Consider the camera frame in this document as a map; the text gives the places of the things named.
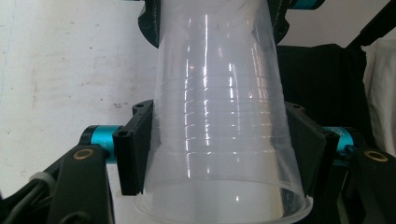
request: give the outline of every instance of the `plastic cup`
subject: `plastic cup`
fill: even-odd
[[[159,223],[291,223],[305,198],[262,0],[166,0],[143,197]]]

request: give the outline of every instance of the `white wall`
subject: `white wall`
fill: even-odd
[[[289,10],[290,29],[281,45],[346,47],[389,0],[326,0],[317,10]],[[386,38],[396,38],[396,29]]]

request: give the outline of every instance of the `cable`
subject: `cable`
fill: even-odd
[[[15,223],[21,213],[30,205],[37,197],[41,196],[45,192],[47,185],[43,182],[38,182],[37,185],[11,210],[9,216],[4,220],[2,224],[13,224]]]

